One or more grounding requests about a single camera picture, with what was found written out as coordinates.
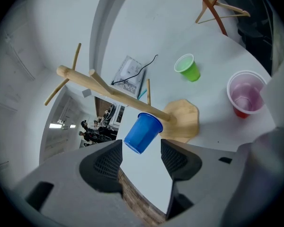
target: cup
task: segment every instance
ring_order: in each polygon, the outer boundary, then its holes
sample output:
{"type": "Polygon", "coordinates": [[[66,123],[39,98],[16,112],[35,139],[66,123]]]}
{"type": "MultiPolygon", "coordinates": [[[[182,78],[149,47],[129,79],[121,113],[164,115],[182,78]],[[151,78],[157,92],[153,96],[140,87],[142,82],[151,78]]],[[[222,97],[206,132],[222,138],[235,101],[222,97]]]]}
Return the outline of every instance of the cup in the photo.
{"type": "Polygon", "coordinates": [[[192,54],[182,55],[175,64],[175,72],[180,72],[190,81],[197,81],[200,72],[192,54]]]}
{"type": "Polygon", "coordinates": [[[149,113],[140,113],[137,121],[124,139],[124,143],[138,154],[142,154],[152,140],[163,131],[163,125],[149,113]]]}
{"type": "Polygon", "coordinates": [[[241,70],[232,75],[227,83],[227,96],[238,117],[245,119],[259,113],[264,105],[260,91],[265,84],[265,80],[253,71],[241,70]]]}

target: wooden base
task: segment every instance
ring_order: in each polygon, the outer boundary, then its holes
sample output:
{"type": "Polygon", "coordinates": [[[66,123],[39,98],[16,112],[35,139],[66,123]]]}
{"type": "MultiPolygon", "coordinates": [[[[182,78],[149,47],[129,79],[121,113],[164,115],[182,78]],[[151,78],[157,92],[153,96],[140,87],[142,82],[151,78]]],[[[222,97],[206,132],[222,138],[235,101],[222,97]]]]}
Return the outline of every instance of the wooden base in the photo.
{"type": "Polygon", "coordinates": [[[163,132],[160,133],[160,136],[162,139],[187,143],[198,134],[199,110],[186,99],[170,102],[163,112],[171,115],[174,120],[169,122],[161,120],[163,132]]]}

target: black cable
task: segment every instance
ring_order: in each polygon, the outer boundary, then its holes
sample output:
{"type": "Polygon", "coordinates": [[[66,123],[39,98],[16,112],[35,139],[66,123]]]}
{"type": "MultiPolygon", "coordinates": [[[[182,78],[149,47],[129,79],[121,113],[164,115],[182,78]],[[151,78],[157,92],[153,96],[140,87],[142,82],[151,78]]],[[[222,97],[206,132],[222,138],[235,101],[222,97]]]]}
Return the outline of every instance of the black cable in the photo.
{"type": "MultiPolygon", "coordinates": [[[[140,72],[141,72],[145,67],[147,67],[148,65],[150,65],[150,64],[153,63],[153,61],[155,60],[156,56],[157,56],[157,55],[155,55],[155,57],[153,58],[153,60],[151,61],[151,63],[148,63],[146,66],[143,66],[143,67],[141,68],[141,70],[138,72],[137,75],[134,75],[134,76],[132,76],[132,77],[130,77],[130,78],[134,78],[134,77],[138,76],[138,75],[140,74],[140,72]]],[[[126,80],[128,80],[128,79],[130,79],[130,78],[124,79],[124,80],[122,80],[122,81],[116,81],[116,82],[112,81],[111,85],[114,85],[114,84],[116,84],[116,83],[118,83],[118,82],[126,81],[126,80]]]]}

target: red cup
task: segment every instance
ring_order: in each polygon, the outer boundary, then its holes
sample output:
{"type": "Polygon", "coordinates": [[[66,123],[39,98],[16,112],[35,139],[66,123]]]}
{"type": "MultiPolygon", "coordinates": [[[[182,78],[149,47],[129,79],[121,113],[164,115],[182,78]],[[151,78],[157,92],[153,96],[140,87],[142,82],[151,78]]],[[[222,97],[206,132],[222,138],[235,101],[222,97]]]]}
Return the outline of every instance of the red cup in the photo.
{"type": "Polygon", "coordinates": [[[250,70],[241,70],[232,75],[226,90],[238,117],[245,119],[260,112],[264,105],[260,91],[265,85],[265,80],[250,70]]]}

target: light fixture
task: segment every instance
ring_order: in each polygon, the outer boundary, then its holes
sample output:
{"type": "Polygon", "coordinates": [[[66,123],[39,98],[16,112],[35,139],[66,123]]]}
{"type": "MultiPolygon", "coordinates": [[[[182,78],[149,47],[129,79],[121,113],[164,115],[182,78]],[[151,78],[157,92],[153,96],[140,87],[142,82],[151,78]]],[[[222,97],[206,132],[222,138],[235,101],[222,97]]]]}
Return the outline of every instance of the light fixture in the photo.
{"type": "Polygon", "coordinates": [[[62,124],[51,123],[49,125],[50,129],[60,129],[61,127],[62,127],[62,124]]]}

